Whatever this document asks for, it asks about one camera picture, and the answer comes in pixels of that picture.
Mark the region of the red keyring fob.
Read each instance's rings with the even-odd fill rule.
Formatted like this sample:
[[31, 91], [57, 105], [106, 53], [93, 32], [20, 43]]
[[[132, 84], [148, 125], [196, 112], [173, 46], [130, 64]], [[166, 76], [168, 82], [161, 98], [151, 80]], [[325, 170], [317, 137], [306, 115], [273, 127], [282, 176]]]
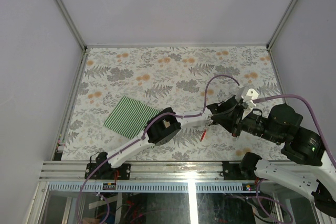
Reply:
[[200, 138], [200, 142], [203, 141], [203, 139], [204, 139], [206, 133], [207, 133], [207, 129], [205, 129], [205, 130], [203, 131], [203, 134], [202, 134], [202, 136], [201, 136], [201, 138]]

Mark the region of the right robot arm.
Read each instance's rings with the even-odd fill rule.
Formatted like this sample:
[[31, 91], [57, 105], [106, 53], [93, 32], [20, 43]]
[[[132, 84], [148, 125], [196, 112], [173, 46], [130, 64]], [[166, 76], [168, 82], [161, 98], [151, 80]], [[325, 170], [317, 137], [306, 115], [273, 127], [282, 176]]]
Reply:
[[221, 125], [233, 137], [246, 132], [282, 145], [281, 153], [287, 159], [304, 166], [315, 176], [314, 180], [309, 180], [248, 152], [239, 164], [243, 178], [267, 179], [280, 184], [306, 197], [324, 214], [335, 217], [335, 159], [319, 125], [316, 125], [317, 132], [302, 127], [302, 115], [285, 103], [275, 105], [266, 118], [261, 111], [243, 116], [247, 102], [235, 97], [206, 108], [212, 113], [214, 123]]

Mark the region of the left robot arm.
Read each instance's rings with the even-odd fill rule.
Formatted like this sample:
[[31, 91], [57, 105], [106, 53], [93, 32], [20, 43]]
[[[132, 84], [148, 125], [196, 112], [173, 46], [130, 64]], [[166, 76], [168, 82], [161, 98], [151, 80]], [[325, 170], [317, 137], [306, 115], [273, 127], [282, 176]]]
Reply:
[[164, 109], [150, 119], [144, 130], [140, 131], [136, 137], [111, 153], [99, 153], [96, 157], [98, 175], [103, 179], [111, 178], [115, 169], [129, 158], [150, 147], [168, 143], [182, 129], [196, 126], [207, 128], [211, 124], [211, 117], [212, 113], [209, 109], [197, 113], [185, 112], [182, 115], [176, 114], [171, 107]]

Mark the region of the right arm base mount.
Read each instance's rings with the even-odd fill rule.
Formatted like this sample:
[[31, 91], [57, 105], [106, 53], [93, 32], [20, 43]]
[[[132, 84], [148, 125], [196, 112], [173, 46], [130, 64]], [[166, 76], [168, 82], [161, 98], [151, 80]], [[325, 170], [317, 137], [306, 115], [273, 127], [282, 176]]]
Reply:
[[255, 180], [256, 176], [252, 173], [243, 172], [240, 162], [222, 161], [222, 171], [219, 173], [224, 180]]

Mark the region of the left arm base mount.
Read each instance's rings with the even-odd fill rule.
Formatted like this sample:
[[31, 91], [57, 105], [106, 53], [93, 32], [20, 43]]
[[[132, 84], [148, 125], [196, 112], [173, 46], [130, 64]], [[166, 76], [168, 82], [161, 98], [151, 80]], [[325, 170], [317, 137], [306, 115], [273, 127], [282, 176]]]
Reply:
[[[85, 179], [97, 168], [97, 163], [88, 163], [85, 169]], [[129, 180], [131, 175], [131, 164], [122, 164], [118, 168], [99, 168], [90, 179], [94, 180]]]

